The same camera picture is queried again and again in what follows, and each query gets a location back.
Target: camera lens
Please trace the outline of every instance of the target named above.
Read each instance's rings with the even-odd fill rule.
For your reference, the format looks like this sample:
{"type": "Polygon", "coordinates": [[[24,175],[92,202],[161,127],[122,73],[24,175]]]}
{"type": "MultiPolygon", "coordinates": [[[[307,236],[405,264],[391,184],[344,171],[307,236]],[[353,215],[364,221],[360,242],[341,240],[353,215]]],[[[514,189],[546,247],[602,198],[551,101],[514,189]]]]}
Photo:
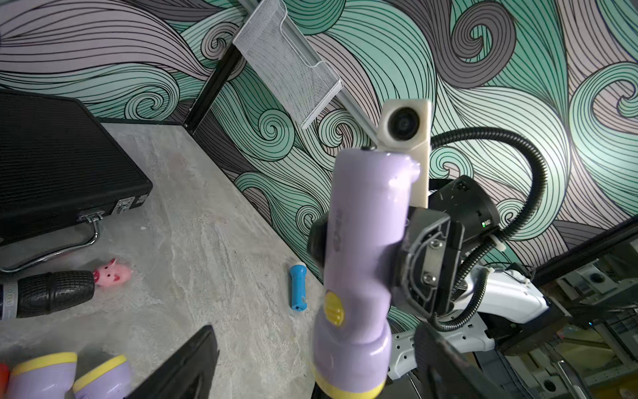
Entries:
{"type": "Polygon", "coordinates": [[[410,140],[419,130],[419,115],[412,108],[400,108],[394,111],[388,122],[390,135],[401,141],[410,140]]]}

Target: wire mesh basket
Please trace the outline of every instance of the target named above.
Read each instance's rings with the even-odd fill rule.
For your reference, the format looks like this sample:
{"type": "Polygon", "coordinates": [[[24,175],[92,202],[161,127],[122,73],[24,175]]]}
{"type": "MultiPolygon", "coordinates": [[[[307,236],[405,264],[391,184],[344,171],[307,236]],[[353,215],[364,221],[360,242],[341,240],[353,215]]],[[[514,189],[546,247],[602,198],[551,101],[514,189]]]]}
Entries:
{"type": "Polygon", "coordinates": [[[262,0],[233,43],[290,116],[303,129],[343,87],[326,61],[310,65],[282,30],[282,0],[262,0]]]}

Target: chrome handle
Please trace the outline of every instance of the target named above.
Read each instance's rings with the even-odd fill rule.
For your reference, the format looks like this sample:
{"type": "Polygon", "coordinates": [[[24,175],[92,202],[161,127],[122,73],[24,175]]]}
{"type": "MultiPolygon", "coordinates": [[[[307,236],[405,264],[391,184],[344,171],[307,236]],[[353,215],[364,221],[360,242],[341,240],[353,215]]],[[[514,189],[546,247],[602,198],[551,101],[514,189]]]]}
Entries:
{"type": "Polygon", "coordinates": [[[102,220],[103,212],[97,213],[89,213],[88,215],[81,216],[78,220],[85,220],[87,223],[90,223],[93,226],[93,237],[85,243],[76,244],[73,246],[67,246],[66,248],[62,248],[60,250],[55,250],[54,252],[49,252],[45,255],[37,257],[32,260],[28,260],[27,262],[12,267],[11,269],[5,269],[0,267],[0,273],[4,274],[13,274],[28,269],[29,267],[35,266],[39,263],[46,262],[47,260],[54,258],[56,256],[63,255],[68,252],[72,252],[75,250],[79,250],[80,248],[84,248],[89,245],[95,244],[95,242],[100,238],[100,220],[102,220]]]}

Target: pink pig toy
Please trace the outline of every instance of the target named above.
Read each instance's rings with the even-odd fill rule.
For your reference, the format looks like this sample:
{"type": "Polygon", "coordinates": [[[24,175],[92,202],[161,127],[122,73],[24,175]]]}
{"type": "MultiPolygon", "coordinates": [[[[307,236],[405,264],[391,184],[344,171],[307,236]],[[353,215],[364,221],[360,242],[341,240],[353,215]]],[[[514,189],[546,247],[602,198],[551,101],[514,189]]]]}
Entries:
{"type": "Polygon", "coordinates": [[[93,280],[95,285],[100,287],[113,287],[130,280],[131,274],[130,267],[117,263],[117,259],[113,259],[109,264],[105,264],[93,272],[93,280]]]}

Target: swirl pattern wallpaper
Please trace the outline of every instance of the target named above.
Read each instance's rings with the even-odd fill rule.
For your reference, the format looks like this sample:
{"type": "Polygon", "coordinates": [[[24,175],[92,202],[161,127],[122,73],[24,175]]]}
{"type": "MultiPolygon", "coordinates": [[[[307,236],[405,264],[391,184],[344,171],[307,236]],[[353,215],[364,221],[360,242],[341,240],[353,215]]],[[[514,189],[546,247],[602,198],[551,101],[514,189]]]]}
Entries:
{"type": "MultiPolygon", "coordinates": [[[[638,214],[638,11],[631,0],[286,0],[374,123],[385,100],[429,98],[433,135],[495,126],[549,167],[533,219],[491,262],[539,266],[638,214]]],[[[0,87],[81,99],[98,117],[183,121],[246,18],[236,0],[0,0],[0,87]]],[[[337,101],[307,130],[244,61],[194,134],[304,260],[334,159],[369,139],[337,101]]],[[[437,149],[431,177],[466,174],[501,224],[530,189],[494,142],[437,149]]],[[[390,311],[395,330],[416,326],[390,311]]]]}
{"type": "MultiPolygon", "coordinates": [[[[378,123],[389,98],[430,98],[433,135],[467,126],[520,133],[541,150],[548,190],[491,262],[539,266],[638,214],[638,11],[629,0],[286,0],[291,18],[378,123]]],[[[328,210],[337,152],[367,144],[333,101],[307,130],[249,65],[194,138],[318,275],[306,253],[328,210]]],[[[431,177],[466,174],[507,224],[530,189],[526,161],[495,142],[437,149],[431,177]]],[[[417,321],[396,309],[395,331],[417,321]]]]}
{"type": "Polygon", "coordinates": [[[182,122],[245,16],[224,0],[0,0],[0,87],[182,122]]]}

